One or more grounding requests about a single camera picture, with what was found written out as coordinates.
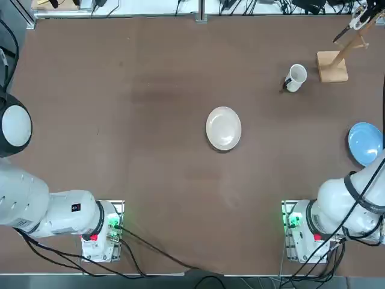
red button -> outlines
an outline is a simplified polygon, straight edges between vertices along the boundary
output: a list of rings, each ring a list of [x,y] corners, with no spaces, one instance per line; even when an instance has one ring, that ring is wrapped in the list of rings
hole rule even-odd
[[[319,235],[319,234],[314,234],[313,236],[314,236],[315,241],[321,241],[321,239],[322,239],[321,235]]]

metal frame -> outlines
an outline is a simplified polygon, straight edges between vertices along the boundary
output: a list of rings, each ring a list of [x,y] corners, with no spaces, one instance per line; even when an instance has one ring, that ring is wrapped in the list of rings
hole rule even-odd
[[[207,23],[207,15],[205,14],[205,0],[198,0],[198,13],[196,14],[195,21],[197,23]]]
[[[25,19],[27,29],[35,29],[36,18],[31,15],[28,10],[20,3],[19,0],[10,0],[21,16]]]

white mug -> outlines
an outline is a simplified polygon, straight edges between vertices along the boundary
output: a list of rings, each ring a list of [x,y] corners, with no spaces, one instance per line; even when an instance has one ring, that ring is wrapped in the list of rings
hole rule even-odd
[[[296,92],[305,82],[307,78],[307,72],[305,67],[300,64],[294,64],[290,67],[290,71],[285,78],[285,83],[283,88],[289,90],[290,92]]]

mug handle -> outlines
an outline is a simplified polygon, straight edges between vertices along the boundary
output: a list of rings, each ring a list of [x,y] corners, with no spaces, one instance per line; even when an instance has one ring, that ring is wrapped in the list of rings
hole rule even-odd
[[[291,78],[288,78],[287,80],[285,80],[285,82],[283,83],[282,85],[282,89],[287,89],[288,88],[288,84],[292,82],[292,79]]]

blue bowl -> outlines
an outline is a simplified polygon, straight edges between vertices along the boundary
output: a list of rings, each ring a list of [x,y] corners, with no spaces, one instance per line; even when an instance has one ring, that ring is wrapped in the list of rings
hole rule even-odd
[[[383,151],[383,134],[367,122],[356,123],[349,132],[348,143],[353,157],[366,167]]]

